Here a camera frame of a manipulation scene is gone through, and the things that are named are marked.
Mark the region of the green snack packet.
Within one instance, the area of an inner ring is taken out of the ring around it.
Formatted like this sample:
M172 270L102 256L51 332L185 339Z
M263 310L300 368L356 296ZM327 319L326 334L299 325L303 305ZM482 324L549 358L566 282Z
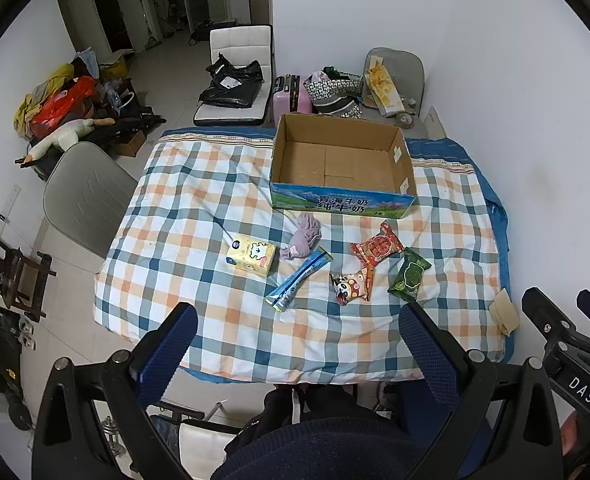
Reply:
M402 263L388 292L405 301L417 300L417 294L423 280L424 273L432 268L432 264L421 257L410 247L402 252Z

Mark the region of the orange panda snack packet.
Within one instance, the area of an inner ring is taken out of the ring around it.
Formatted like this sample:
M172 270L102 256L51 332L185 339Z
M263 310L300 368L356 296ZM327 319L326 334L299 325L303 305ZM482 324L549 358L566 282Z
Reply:
M369 301L373 284L373 269L371 266L365 266L355 273L331 273L330 284L335 293L336 302L340 306L346 306L355 299Z

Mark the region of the red snack packet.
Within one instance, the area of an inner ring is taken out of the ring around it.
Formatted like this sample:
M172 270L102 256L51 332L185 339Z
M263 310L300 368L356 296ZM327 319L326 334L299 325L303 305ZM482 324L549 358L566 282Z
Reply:
M403 252L404 249L387 221L383 221L379 231L368 240L350 245L350 250L366 268L375 268L390 255Z

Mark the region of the long blue snack packet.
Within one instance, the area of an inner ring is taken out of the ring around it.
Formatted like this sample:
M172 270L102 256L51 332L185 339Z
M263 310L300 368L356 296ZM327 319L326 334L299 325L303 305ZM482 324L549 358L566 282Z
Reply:
M265 301L278 312L286 311L294 300L301 284L332 260L333 257L325 249L322 247L316 248L289 278L272 292L269 292L265 297Z

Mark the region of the beige paper tag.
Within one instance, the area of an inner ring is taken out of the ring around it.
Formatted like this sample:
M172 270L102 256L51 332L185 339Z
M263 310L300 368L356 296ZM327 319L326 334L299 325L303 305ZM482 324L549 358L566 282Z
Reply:
M501 334L506 337L509 337L521 325L518 310L514 307L505 288L498 292L488 311Z

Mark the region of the yellow tissue pack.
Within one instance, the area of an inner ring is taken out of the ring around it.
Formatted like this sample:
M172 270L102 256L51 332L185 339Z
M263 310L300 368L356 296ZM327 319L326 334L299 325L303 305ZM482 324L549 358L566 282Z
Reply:
M225 262L267 278L276 252L274 244L237 234L232 237Z

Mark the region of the dark wooden chair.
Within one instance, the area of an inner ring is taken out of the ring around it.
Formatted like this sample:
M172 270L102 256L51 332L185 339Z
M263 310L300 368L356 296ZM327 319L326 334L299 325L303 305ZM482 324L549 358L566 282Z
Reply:
M0 237L0 296L5 307L21 310L30 321L39 323L46 317L42 310L46 282L57 273L52 269L52 256L37 252L38 260L25 256L19 248L8 246ZM20 290L26 269L34 274L30 295Z

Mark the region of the open cardboard box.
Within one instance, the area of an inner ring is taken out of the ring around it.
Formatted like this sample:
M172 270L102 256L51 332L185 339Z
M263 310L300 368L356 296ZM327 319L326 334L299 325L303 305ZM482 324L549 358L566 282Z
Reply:
M285 114L273 142L275 209L400 219L417 198L400 128L363 119Z

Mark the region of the white plush goose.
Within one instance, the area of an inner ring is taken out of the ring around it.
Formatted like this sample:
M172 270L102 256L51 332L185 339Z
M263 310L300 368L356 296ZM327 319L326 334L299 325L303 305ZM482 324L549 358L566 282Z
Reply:
M48 150L55 146L62 152L69 150L77 144L84 136L93 132L97 127L113 126L116 122L112 118L88 118L75 119L61 125L35 146L30 148L24 157L15 160L15 164L22 168L34 165L41 159Z

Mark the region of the white padded chair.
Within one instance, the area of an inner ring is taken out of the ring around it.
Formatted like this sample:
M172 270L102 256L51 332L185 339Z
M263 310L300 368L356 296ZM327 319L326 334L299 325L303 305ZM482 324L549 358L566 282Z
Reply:
M272 28L216 28L210 32L210 76L199 95L196 126L260 126L272 89Z

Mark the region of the black white patterned bag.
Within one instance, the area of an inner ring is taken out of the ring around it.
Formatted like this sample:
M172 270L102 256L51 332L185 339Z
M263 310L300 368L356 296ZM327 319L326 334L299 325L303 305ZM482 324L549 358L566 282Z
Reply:
M327 66L306 78L303 86L316 114L342 118L361 117L362 76Z

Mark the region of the yellow cloth pile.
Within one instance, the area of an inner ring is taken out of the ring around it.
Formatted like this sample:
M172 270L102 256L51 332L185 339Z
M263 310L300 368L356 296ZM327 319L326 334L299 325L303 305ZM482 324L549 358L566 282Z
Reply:
M35 86L31 92L25 95L13 119L13 127L18 136L27 141L32 139L30 122L42 110L45 101L56 92L59 92L72 77L74 77L74 66L70 63L62 64L45 81Z

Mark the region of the black bag on chair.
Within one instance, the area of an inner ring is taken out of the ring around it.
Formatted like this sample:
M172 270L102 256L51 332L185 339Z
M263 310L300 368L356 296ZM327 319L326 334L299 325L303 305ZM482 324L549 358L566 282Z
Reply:
M263 85L263 70L254 60L246 66L234 66L225 56L206 68L209 86L199 95L203 104L225 108L249 108Z

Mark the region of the pink suitcase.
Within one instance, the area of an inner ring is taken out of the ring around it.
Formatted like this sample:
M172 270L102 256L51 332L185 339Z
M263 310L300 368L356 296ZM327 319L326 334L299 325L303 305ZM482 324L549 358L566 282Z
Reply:
M301 76L287 74L275 78L272 90L272 115L274 125L287 113L311 114L312 102Z

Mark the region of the grey chair at wall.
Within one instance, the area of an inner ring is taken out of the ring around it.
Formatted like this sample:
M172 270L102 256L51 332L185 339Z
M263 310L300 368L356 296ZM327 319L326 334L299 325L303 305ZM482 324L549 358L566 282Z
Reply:
M365 57L363 71L366 72L379 61L388 70L405 110L394 116L383 116L376 106L368 84L364 82L361 91L361 118L370 122L396 124L413 136L423 136L424 125L419 117L425 85L422 61L417 55L408 51L376 47L371 49Z

